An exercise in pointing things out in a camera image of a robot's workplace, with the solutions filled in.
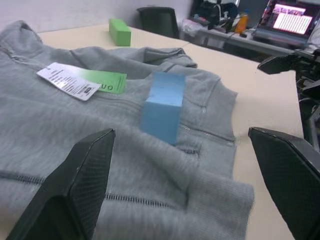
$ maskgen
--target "clothing tag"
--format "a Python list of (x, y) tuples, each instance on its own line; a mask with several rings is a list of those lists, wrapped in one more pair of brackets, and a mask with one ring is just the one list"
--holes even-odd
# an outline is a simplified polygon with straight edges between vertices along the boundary
[(101, 86), (76, 76), (57, 62), (50, 64), (36, 74), (48, 80), (66, 94), (82, 101), (87, 101)]
[(99, 91), (122, 94), (125, 90), (127, 74), (109, 71), (83, 69), (77, 66), (59, 63), (65, 69), (89, 82), (101, 84)]

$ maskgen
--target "desk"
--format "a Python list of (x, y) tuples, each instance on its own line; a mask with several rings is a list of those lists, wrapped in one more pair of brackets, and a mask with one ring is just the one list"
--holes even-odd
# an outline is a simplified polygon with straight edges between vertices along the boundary
[(293, 50), (278, 47), (263, 42), (253, 40), (251, 34), (248, 34), (247, 38), (240, 37), (239, 34), (232, 35), (233, 32), (223, 33), (217, 30), (200, 29), (196, 35), (196, 38), (205, 37), (209, 39), (215, 39), (218, 41), (227, 41), (229, 44), (237, 47), (254, 50), (260, 53), (273, 55), (273, 56), (285, 56), (293, 53)]
[[(132, 47), (183, 48), (200, 69), (218, 74), (222, 82), (238, 92), (232, 115), (237, 141), (234, 178), (255, 189), (247, 240), (293, 240), (285, 221), (264, 184), (256, 155), (248, 137), (249, 127), (262, 127), (303, 137), (296, 92), (295, 73), (267, 75), (257, 63), (185, 41), (132, 29)], [(41, 33), (43, 41), (56, 48), (100, 46), (116, 48), (106, 25)]]

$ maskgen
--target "wall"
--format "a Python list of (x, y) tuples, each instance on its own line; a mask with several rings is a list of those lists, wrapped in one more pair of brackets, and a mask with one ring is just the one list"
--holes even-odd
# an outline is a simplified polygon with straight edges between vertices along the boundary
[(36, 32), (47, 32), (98, 24), (122, 18), (129, 26), (140, 25), (137, 8), (172, 7), (178, 22), (189, 16), (192, 0), (2, 0), (0, 30), (26, 21)]

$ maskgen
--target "gray fabric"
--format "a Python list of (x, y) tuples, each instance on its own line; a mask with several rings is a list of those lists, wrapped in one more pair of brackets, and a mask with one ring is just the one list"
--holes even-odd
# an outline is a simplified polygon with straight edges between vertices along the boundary
[[(36, 75), (52, 62), (126, 73), (125, 92), (72, 98)], [(181, 48), (55, 49), (13, 23), (0, 33), (0, 173), (47, 177), (76, 142), (114, 128), (107, 193), (167, 207), (105, 200), (95, 240), (245, 239), (254, 192), (232, 177), (237, 94), (195, 67)], [(177, 146), (139, 130), (155, 71), (186, 76)], [(38, 187), (0, 178), (0, 231), (7, 218), (13, 227)]]

